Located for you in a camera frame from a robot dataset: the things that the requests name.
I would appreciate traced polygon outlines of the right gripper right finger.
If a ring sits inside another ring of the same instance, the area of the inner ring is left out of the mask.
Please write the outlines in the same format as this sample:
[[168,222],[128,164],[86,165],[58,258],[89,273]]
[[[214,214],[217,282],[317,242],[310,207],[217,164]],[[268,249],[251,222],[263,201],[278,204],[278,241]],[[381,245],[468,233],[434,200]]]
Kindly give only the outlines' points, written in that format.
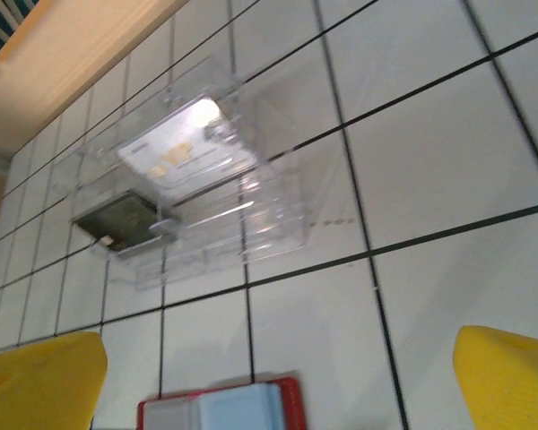
[[464,326],[453,367],[475,430],[538,430],[538,339]]

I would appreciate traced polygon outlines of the dark credit card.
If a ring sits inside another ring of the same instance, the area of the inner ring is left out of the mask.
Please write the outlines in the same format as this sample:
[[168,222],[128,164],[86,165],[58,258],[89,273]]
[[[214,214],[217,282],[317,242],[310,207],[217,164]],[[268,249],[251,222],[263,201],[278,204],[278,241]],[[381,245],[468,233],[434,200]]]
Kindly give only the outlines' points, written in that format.
[[84,211],[72,222],[95,243],[117,253],[153,240],[150,227],[158,220],[157,206],[128,190]]

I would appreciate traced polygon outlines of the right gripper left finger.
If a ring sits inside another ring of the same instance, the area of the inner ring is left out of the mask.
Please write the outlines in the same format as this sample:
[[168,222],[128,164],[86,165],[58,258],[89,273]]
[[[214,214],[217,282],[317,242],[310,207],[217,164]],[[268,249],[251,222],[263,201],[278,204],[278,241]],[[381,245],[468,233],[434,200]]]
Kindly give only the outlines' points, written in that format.
[[0,353],[0,430],[89,430],[107,371],[95,331]]

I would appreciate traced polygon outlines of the red card holder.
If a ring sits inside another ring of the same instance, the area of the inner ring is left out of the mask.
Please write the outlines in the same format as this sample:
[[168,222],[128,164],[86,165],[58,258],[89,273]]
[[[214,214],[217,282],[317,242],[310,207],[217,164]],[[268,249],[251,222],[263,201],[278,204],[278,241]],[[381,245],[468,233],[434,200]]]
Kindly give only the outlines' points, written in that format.
[[171,393],[141,401],[135,430],[308,430],[297,375]]

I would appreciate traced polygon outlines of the silver credit card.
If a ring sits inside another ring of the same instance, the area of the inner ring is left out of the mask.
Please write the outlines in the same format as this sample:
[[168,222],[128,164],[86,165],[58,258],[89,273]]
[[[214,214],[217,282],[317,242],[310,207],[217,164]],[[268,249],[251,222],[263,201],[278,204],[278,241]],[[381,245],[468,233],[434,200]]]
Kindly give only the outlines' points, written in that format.
[[206,96],[170,114],[117,155],[172,201],[182,200],[258,164],[256,152],[220,104]]

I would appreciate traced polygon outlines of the clear acrylic organizer box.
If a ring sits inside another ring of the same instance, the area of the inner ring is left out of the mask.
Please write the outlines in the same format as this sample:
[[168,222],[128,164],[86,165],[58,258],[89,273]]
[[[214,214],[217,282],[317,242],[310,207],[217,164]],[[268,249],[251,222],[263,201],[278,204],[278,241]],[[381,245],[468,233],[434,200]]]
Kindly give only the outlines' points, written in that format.
[[[128,168],[117,149],[202,96],[220,104],[259,162],[172,201]],[[93,249],[112,263],[110,282],[154,289],[302,247],[308,216],[296,161],[270,159],[265,150],[268,127],[283,124],[270,105],[248,97],[240,81],[208,57],[91,137],[75,153],[76,177],[68,184],[73,218],[128,190],[157,206],[158,220],[150,227],[153,240],[114,253],[91,238]]]

